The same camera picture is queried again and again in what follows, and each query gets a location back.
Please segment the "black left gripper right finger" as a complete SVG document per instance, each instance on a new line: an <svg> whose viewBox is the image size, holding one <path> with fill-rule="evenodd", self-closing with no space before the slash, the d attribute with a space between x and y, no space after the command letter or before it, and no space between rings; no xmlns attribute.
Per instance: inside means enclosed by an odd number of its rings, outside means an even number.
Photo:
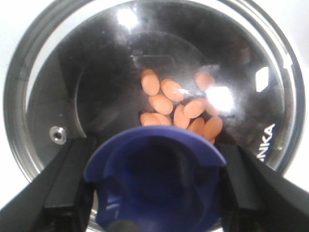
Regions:
<svg viewBox="0 0 309 232"><path fill-rule="evenodd" d="M246 149L219 144L221 217L225 232L307 232L309 194Z"/></svg>

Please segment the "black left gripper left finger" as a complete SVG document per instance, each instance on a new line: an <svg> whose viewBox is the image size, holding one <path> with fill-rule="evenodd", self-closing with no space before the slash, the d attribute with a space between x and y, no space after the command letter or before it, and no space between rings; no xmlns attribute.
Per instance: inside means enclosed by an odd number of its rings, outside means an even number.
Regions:
<svg viewBox="0 0 309 232"><path fill-rule="evenodd" d="M84 169L96 140L69 140L35 179L0 211L2 232L84 232L94 187Z"/></svg>

